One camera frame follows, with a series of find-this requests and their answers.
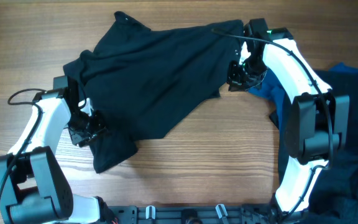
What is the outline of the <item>black t-shirt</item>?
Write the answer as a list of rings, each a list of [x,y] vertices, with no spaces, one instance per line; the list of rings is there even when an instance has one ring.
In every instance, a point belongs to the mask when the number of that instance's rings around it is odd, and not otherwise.
[[[97,173],[133,156],[137,141],[164,138],[200,103],[217,98],[242,46],[240,20],[156,31],[124,12],[114,17],[93,50],[63,67],[106,125],[89,145]]]

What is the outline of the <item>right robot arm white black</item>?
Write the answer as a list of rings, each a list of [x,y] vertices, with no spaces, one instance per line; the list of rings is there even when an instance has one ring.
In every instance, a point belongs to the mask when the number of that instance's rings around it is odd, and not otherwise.
[[[277,213],[288,217],[308,208],[320,172],[332,168],[335,153],[345,146],[349,97],[332,93],[303,58],[288,29],[269,29],[264,19],[253,19],[241,39],[241,58],[231,62],[227,73],[230,91],[261,86],[271,70],[290,102],[280,140],[288,162],[273,196]]]

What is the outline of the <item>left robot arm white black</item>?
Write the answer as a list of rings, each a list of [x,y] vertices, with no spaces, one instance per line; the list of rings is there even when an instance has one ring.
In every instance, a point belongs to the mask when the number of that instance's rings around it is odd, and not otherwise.
[[[73,194],[55,158],[65,128],[85,140],[97,124],[69,87],[36,89],[25,130],[0,156],[0,223],[117,223],[99,197]]]

